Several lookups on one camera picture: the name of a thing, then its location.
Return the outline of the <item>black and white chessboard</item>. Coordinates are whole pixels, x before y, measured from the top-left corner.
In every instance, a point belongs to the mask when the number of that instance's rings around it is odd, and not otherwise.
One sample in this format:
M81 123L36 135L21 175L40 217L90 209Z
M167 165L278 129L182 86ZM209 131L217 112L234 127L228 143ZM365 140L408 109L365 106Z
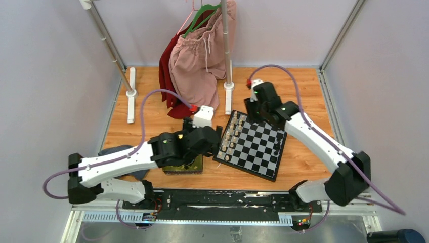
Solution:
M233 119L233 113L228 120L225 131L221 136L221 144L219 151L213 156L213 160L221 164L236 168L247 172L265 180L275 182L282 158L283 149L285 147L287 133L272 127L267 122L252 123L246 113L237 111L237 120ZM239 135L234 136L234 131L237 129L238 120L243 116L242 130ZM234 123L234 130L230 130L230 123ZM226 140L226 133L230 133L230 139ZM277 156L273 154L276 138L282 138L281 146ZM234 147L230 148L230 143L234 143ZM222 151L222 146L227 146L226 152ZM219 152L224 153L222 159L217 158ZM230 160L225 160L225 155L230 156Z

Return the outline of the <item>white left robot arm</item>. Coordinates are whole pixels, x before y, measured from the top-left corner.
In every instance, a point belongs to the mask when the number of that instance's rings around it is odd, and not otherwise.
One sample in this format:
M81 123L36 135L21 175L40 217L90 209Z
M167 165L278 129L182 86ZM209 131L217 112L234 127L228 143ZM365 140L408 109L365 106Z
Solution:
M222 130L221 126L195 127L186 118L182 130L161 133L126 150L97 157L73 153L68 157L68 201L77 205L107 198L149 209L155 203L151 183L131 183L119 177L136 171L190 165L199 155L211 157L217 154Z

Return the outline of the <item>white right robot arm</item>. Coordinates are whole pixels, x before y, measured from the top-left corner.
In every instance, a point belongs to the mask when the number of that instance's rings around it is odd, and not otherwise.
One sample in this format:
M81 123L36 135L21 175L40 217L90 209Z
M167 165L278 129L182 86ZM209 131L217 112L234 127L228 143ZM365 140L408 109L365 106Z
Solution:
M331 200L346 206L369 187L358 173L362 171L370 177L370 158L365 152L353 152L335 141L302 113L296 103L282 103L271 82L248 80L246 86L251 93L244 100L249 119L267 122L295 137L331 172L330 178L303 180L293 186L289 190L289 204L293 210L302 211L309 202L317 200Z

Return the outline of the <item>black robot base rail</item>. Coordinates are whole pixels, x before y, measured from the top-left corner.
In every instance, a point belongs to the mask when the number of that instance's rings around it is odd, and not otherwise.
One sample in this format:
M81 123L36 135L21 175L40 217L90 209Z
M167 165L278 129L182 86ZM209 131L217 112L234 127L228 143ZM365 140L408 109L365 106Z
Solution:
M298 202L288 192L160 189L141 202L100 199L77 206L84 223L287 226L308 230L321 219L376 216L373 206L354 200L342 207L324 201Z

